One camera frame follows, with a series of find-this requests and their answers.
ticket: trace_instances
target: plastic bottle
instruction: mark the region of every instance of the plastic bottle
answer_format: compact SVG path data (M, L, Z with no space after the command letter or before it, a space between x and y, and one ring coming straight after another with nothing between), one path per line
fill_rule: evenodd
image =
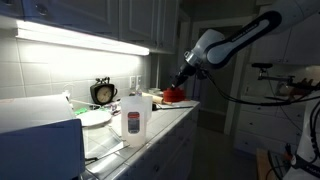
M142 96L142 90L141 90L141 88L140 88L140 85L137 85L136 86L136 96Z
M147 119L149 114L145 97L129 96L121 98L121 134L130 147L141 146L146 142Z

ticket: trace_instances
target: upper cabinet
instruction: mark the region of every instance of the upper cabinet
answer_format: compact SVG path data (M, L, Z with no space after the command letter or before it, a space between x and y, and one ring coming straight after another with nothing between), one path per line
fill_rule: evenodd
M178 0L120 0L120 40L174 52Z
M158 50L174 52L178 23L179 2L176 0L160 1L158 28Z
M320 14L294 26L285 61L292 64L320 64Z
M260 8L259 15L268 10L267 6ZM285 56L290 29L280 34L266 35L253 43L251 62L281 63Z
M179 0L0 0L0 14L174 53Z
M267 7L261 7L260 12L265 12L266 9ZM319 31L320 14L317 13L285 32L257 40L252 45L250 62L318 65Z
M26 20L118 38L118 0L24 0Z
M6 16L22 18L22 4L20 0L0 0L0 13Z
M157 47L158 0L120 0L120 40Z

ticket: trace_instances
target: under-cabinet light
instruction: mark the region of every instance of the under-cabinet light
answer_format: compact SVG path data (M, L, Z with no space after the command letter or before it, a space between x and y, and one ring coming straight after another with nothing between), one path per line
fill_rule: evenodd
M143 56L149 54L148 48L94 35L32 22L18 21L17 25L16 37L21 39Z

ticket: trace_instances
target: red bowl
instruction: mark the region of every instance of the red bowl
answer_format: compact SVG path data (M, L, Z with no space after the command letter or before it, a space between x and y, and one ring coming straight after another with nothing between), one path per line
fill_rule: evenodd
M184 90L180 88L175 88L174 90L168 88L167 90L163 91L163 100L165 102L179 102L184 99Z

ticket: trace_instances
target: robotic arm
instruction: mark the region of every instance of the robotic arm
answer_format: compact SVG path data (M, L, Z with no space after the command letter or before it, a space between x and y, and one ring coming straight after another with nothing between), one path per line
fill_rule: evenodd
M227 39L219 32L207 30L191 52L185 53L186 62L175 76L172 88L183 84L203 63L208 62L214 69L222 68L250 43L270 32L282 32L319 10L320 0L279 0L269 11Z
M250 43L270 32L282 32L319 10L320 0L278 0L271 6L269 11L227 39L224 39L224 36L219 32L206 31L191 52L185 53L186 62L175 76L172 88L174 89L183 84L189 76L194 75L197 70L201 69L203 63L209 63L215 69L222 68L235 53ZM316 132L316 127L313 127L316 123L314 122L312 126L311 120L310 122L308 121L309 117L312 119L311 117L314 114L314 109L312 108L315 103L310 101L307 104L303 133L298 150L291 161L290 170L283 178L284 180L320 179L320 151L318 147L320 142L315 138L320 133ZM316 113L315 119L317 119L318 114L320 114L320 108Z

